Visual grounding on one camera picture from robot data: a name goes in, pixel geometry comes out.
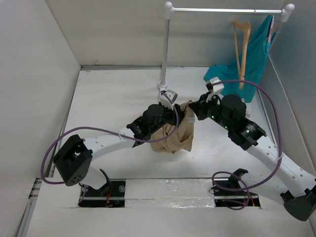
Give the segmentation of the beige t shirt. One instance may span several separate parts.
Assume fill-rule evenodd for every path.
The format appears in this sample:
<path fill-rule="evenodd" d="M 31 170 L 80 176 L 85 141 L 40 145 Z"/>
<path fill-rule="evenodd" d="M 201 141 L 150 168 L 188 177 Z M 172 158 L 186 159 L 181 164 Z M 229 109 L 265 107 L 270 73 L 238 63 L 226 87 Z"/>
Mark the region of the beige t shirt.
<path fill-rule="evenodd" d="M 177 130 L 167 139 L 151 143 L 151 148 L 154 152 L 176 153 L 180 150 L 191 152 L 194 138 L 195 114 L 189 107 L 192 100 L 180 105 L 177 111 L 183 112 L 184 116 L 179 123 Z"/>

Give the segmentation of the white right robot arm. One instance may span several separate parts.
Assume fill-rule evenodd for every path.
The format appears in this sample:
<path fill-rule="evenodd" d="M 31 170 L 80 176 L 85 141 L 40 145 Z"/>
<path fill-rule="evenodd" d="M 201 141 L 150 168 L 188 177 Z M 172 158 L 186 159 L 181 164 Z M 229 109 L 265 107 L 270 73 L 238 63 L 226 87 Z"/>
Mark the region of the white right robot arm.
<path fill-rule="evenodd" d="M 207 118 L 228 131 L 228 137 L 237 146 L 257 158 L 269 170 L 277 168 L 276 174 L 266 183 L 254 187 L 260 178 L 255 173 L 238 169 L 228 188 L 233 194 L 240 194 L 246 185 L 250 191 L 273 200 L 285 208 L 294 218 L 307 221 L 316 209 L 316 178 L 306 172 L 278 147 L 266 132 L 255 122 L 246 118 L 246 104 L 236 95 L 220 98 L 204 94 L 191 103 L 198 120 Z"/>

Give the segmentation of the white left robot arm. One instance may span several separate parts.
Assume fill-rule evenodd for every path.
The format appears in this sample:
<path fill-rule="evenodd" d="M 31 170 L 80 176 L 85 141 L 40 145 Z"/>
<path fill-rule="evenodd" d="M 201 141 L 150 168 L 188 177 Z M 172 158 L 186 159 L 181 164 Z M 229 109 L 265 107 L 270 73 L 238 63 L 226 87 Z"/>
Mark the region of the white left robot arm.
<path fill-rule="evenodd" d="M 54 156 L 54 164 L 66 186 L 81 184 L 93 189 L 98 195 L 106 195 L 112 182 L 106 172 L 95 169 L 91 163 L 103 155 L 127 148 L 134 148 L 149 141 L 151 135 L 165 125 L 179 126 L 184 112 L 180 105 L 176 110 L 153 104 L 139 118 L 118 131 L 93 138 L 70 136 Z"/>

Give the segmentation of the wooden clothes hanger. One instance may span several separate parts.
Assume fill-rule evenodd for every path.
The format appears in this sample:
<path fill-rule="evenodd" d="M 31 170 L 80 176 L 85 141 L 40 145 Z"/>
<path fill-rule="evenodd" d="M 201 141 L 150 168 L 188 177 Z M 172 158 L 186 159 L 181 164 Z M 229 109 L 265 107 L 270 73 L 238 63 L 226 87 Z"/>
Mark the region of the wooden clothes hanger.
<path fill-rule="evenodd" d="M 238 78 L 239 80 L 241 80 L 241 82 L 239 83 L 239 89 L 243 89 L 243 86 L 244 86 L 243 81 L 245 80 L 245 71 L 246 71 L 246 55 L 247 55 L 247 47 L 248 47 L 250 33 L 251 33 L 251 24 L 250 22 L 244 22 L 241 24 L 237 21 L 233 21 L 233 28 L 234 28 L 235 52 L 236 52 L 236 60 L 237 60 L 237 72 L 238 72 Z M 241 58 L 239 58 L 237 29 L 240 29 L 243 32 Z"/>

